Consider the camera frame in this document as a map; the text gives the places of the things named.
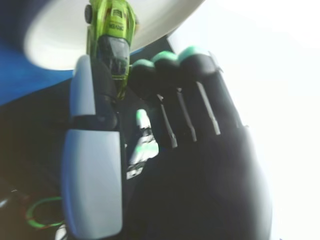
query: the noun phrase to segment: green ring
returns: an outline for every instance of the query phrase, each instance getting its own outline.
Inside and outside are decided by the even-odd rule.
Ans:
[[[33,217],[34,217],[33,213],[34,213],[34,210],[37,206],[39,206],[40,204],[43,204],[43,203],[47,203],[47,202],[60,201],[61,199],[62,198],[60,196],[54,196],[54,197],[43,198],[43,199],[35,202],[31,207],[28,208],[28,210],[25,213],[25,218],[26,218],[27,223],[30,226],[37,228],[37,229],[42,229],[42,228],[47,228],[47,227],[50,228],[50,227],[56,227],[56,226],[62,225],[64,223],[64,221],[44,225],[44,224],[36,222],[33,219]]]

